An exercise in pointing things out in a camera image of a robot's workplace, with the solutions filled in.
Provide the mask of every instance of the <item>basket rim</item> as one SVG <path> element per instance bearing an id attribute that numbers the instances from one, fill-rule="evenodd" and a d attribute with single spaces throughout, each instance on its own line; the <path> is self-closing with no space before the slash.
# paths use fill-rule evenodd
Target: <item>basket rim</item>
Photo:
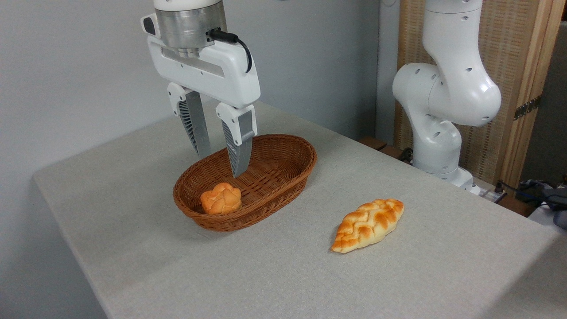
<path id="1" fill-rule="evenodd" d="M 295 187 L 301 181 L 305 180 L 311 174 L 311 172 L 313 171 L 313 168 L 315 168 L 315 164 L 317 162 L 317 152 L 316 152 L 315 148 L 313 147 L 313 145 L 311 143 L 309 143 L 309 141 L 307 141 L 303 137 L 296 136 L 296 135 L 290 135 L 290 134 L 258 135 L 258 136 L 253 137 L 253 143 L 258 141 L 258 140 L 262 140 L 262 139 L 265 139 L 265 138 L 274 138 L 274 137 L 283 138 L 283 139 L 287 139 L 287 140 L 295 140 L 295 142 L 302 144 L 303 147 L 305 147 L 311 155 L 309 163 L 307 164 L 307 167 L 300 174 L 298 174 L 297 176 L 294 176 L 290 180 L 289 183 L 283 184 L 281 187 L 279 187 L 279 188 L 273 190 L 272 192 L 270 192 L 269 194 L 267 194 L 265 196 L 264 200 L 252 203 L 252 204 L 246 206 L 246 208 L 239 209 L 235 212 L 232 212 L 232 213 L 226 214 L 226 215 L 208 215 L 208 214 L 199 213 L 199 212 L 192 210 L 178 196 L 178 193 L 180 191 L 179 188 L 180 188 L 180 185 L 181 185 L 182 178 L 186 174 L 189 174 L 192 169 L 193 170 L 196 169 L 196 167 L 194 166 L 196 163 L 194 163 L 193 165 L 191 165 L 189 168 L 187 168 L 181 174 L 181 176 L 177 179 L 177 181 L 174 185 L 174 201 L 175 201 L 175 204 L 177 205 L 177 207 L 188 217 L 197 218 L 197 219 L 202 220 L 202 221 L 211 221 L 212 222 L 212 221 L 224 221 L 224 220 L 230 220 L 230 219 L 238 219 L 240 217 L 243 217 L 243 216 L 249 214 L 252 211 L 259 209 L 260 207 L 265 205 L 265 203 L 277 198 L 278 196 L 282 195 L 286 191 Z M 223 149 L 211 154 L 210 156 L 220 156 L 219 154 L 222 153 L 222 152 L 227 152 L 226 148 L 223 148 Z"/>

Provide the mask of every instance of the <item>round bread roll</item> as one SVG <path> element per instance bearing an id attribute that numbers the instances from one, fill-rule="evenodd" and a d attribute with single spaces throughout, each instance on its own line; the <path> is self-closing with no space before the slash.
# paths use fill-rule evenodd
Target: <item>round bread roll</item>
<path id="1" fill-rule="evenodd" d="M 209 215 L 225 215 L 242 208 L 240 189 L 219 183 L 213 190 L 201 194 L 201 205 Z"/>

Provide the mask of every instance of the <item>woven panel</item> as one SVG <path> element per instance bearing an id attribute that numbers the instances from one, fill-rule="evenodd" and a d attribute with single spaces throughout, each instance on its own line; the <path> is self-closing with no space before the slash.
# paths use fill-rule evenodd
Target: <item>woven panel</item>
<path id="1" fill-rule="evenodd" d="M 490 183 L 499 173 L 499 156 L 506 147 L 507 130 L 518 104 L 517 79 L 529 43 L 526 40 L 533 26 L 534 8 L 537 3 L 528 0 L 490 0 L 483 4 L 479 50 L 486 71 L 500 88 L 502 105 L 489 124 L 483 127 L 457 125 L 457 128 L 463 138 L 459 165 L 474 177 Z M 424 0 L 401 2 L 399 67 L 413 62 L 435 64 L 421 42 L 424 10 Z M 411 125 L 400 105 L 396 106 L 395 145 L 402 149 L 412 145 Z"/>

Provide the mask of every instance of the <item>metal hinge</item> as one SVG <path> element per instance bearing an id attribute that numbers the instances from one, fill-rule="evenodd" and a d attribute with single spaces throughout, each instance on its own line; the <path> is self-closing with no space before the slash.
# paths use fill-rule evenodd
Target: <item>metal hinge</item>
<path id="1" fill-rule="evenodd" d="M 531 111 L 535 110 L 539 107 L 539 102 L 541 100 L 541 95 L 537 98 L 522 104 L 521 106 L 516 108 L 516 112 L 514 114 L 514 120 L 519 119 L 520 117 L 530 113 Z"/>

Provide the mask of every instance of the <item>white wall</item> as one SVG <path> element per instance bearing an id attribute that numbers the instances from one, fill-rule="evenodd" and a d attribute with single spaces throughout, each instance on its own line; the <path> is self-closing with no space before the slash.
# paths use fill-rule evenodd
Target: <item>white wall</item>
<path id="1" fill-rule="evenodd" d="M 263 101 L 350 137 L 373 133 L 377 1 L 225 6 Z M 0 318 L 104 318 L 31 176 L 170 115 L 138 22 L 151 11 L 151 0 L 2 4 Z"/>
<path id="2" fill-rule="evenodd" d="M 393 144 L 393 122 L 396 98 L 393 78 L 397 72 L 397 40 L 400 24 L 400 1 L 380 1 L 378 37 L 378 81 L 376 83 L 376 132 L 378 139 Z"/>

